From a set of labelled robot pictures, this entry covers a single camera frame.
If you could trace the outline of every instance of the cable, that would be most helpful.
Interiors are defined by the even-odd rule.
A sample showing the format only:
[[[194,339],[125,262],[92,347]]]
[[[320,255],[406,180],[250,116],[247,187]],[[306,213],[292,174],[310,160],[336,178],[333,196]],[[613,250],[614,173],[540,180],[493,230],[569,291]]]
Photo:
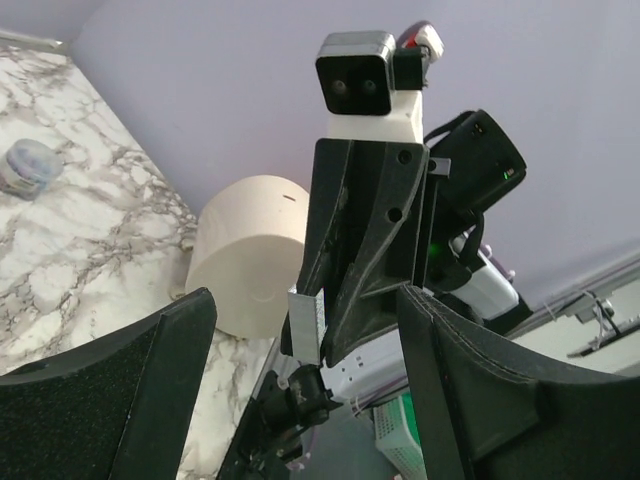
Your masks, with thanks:
[[[484,215],[482,212],[474,212],[474,217],[476,217],[476,226],[471,233],[469,233],[467,241],[464,242],[464,247],[462,247],[462,250],[458,255],[458,260],[464,267],[471,265],[478,255],[478,251],[482,245],[482,236],[484,235]]]
[[[316,446],[317,435],[317,427],[313,427],[311,429],[311,440],[309,441],[309,447],[307,448],[307,451],[303,452],[302,456],[299,459],[296,459],[295,461],[287,464],[287,468],[289,470],[293,472],[299,472],[306,468],[307,464],[311,460],[311,452]]]
[[[375,390],[374,392],[370,393],[369,395],[365,396],[362,399],[360,397],[354,398],[351,402],[351,410],[353,414],[359,415],[364,410],[366,410],[372,403],[379,400],[380,398],[383,398],[395,392],[396,390],[398,390],[398,388],[400,388],[401,385],[405,383],[407,383],[407,377],[406,375],[403,375],[402,377],[397,378],[387,383],[386,385],[383,385],[382,387],[378,388],[377,390]]]
[[[553,310],[551,310],[551,307],[547,304],[547,302],[542,302],[542,306],[547,311],[547,313],[551,316],[551,320],[553,320],[554,322],[558,320],[556,313]]]
[[[616,332],[616,335],[620,335],[620,329],[615,324],[615,322],[613,321],[613,318],[611,318],[611,315],[609,315],[609,312],[607,312],[607,309],[604,308],[604,305],[602,305],[602,302],[595,295],[595,293],[593,293],[591,291],[588,291],[588,290],[583,290],[583,293],[585,295],[591,297],[593,299],[594,303],[596,304],[596,316],[597,316],[597,312],[600,312],[600,318],[602,318],[602,316],[604,316],[604,318],[607,320],[607,322],[609,323],[609,325],[611,326],[613,331]]]
[[[491,250],[489,249],[488,245],[485,245],[484,243],[481,243],[480,244],[480,251],[482,252],[482,254],[485,257],[487,257],[489,262],[491,262],[493,264],[493,266],[498,269],[500,274],[509,281],[509,283],[513,283],[515,272],[513,272],[513,270],[510,271],[510,270],[507,270],[506,268],[504,268],[504,266],[496,259],[496,257],[493,256],[493,254],[492,254]]]
[[[451,132],[453,129],[455,129],[457,126],[461,125],[467,118],[469,118],[474,113],[475,112],[473,110],[467,110],[465,112],[462,112],[460,115],[458,115],[453,120],[450,120],[449,122],[445,123],[444,125],[439,126],[438,128],[435,128],[434,130],[431,130],[424,137],[423,143],[426,145],[428,142],[430,142],[434,138],[440,137],[441,135],[444,135],[445,133]]]
[[[598,324],[600,325],[600,329],[598,330],[598,336],[596,337],[596,345],[595,345],[595,350],[599,350],[600,349],[600,345],[602,344],[602,341],[604,340],[604,334],[607,333],[607,328],[606,328],[606,324],[604,321],[604,318],[602,317],[602,310],[600,309],[600,307],[596,306],[596,320],[598,321]]]
[[[293,440],[295,440],[296,438],[298,438],[301,435],[303,435],[307,430],[309,430],[309,428],[311,428],[311,425],[307,425],[307,426],[302,427],[302,428],[300,428],[298,430],[295,430],[292,434],[286,436],[284,439],[282,439],[280,442],[276,443],[269,450],[266,450],[263,453],[258,454],[255,457],[253,457],[251,459],[251,462],[249,463],[249,470],[258,470],[258,466],[261,463],[264,462],[265,458],[268,458],[270,455],[277,455],[277,452],[278,452],[278,450],[280,448],[282,448],[283,446],[288,445]]]

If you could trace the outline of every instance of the screw hole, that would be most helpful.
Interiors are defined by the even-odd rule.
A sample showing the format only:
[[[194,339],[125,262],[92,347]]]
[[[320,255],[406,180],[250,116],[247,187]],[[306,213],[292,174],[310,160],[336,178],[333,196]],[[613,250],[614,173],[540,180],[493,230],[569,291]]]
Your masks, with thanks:
[[[411,161],[411,152],[409,152],[408,150],[400,151],[400,153],[398,154],[398,162],[400,162],[402,165],[406,165],[410,161]]]
[[[400,220],[402,220],[402,210],[400,210],[399,208],[392,208],[387,212],[387,218],[392,223],[398,223]]]

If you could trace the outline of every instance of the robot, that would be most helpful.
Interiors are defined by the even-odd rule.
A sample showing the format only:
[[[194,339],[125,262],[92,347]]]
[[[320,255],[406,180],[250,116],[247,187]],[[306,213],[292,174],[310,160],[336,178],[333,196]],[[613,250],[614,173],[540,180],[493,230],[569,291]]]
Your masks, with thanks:
[[[455,372],[447,373],[443,359],[467,342],[447,347],[447,334],[469,328],[470,336],[510,343],[500,335],[531,311],[482,248],[484,213],[522,182],[522,156],[483,110],[423,135],[422,91],[443,51],[428,22],[397,40],[381,31],[347,32],[322,45],[316,69],[328,135],[316,144],[304,259],[280,338],[280,354],[296,368],[287,379],[264,372],[219,479],[289,478],[287,464],[303,454],[300,439],[310,428],[354,398],[370,403],[407,386],[440,413],[433,420],[417,409],[421,438],[433,440],[436,431],[444,442],[437,454],[423,442],[430,480],[507,478],[511,463],[479,476],[472,463],[542,417],[527,390],[513,401],[524,402],[517,415],[528,420],[509,418],[496,433],[483,423],[483,411],[465,414],[448,390]],[[442,345],[440,328],[449,329]],[[431,369],[431,383],[417,373],[420,363]],[[501,381],[509,375],[505,370]],[[485,387],[478,389],[495,409],[491,395],[500,388]],[[458,428],[458,410],[467,425],[484,428],[470,428],[471,440]]]

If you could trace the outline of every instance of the white marble surface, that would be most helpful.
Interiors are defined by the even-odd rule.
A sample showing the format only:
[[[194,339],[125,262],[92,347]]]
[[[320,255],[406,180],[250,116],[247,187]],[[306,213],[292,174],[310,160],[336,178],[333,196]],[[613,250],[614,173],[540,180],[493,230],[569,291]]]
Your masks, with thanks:
[[[63,157],[34,202],[0,194],[0,374],[157,311],[195,219],[63,57],[0,47],[0,152],[33,138]],[[214,478],[269,342],[217,332],[181,480]]]

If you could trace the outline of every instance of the robot frame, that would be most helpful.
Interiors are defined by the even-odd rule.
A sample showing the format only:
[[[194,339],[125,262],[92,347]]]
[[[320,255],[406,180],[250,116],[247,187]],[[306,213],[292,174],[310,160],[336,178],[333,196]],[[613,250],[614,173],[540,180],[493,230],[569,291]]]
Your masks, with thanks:
[[[531,314],[480,249],[483,214],[524,179],[524,160],[482,110],[423,137],[422,90],[442,54],[428,22],[397,42],[381,31],[326,38],[316,69],[329,133],[316,144],[303,265],[280,343],[301,366],[285,388],[265,375],[218,478],[287,478],[307,429],[406,377],[402,287],[499,333]]]

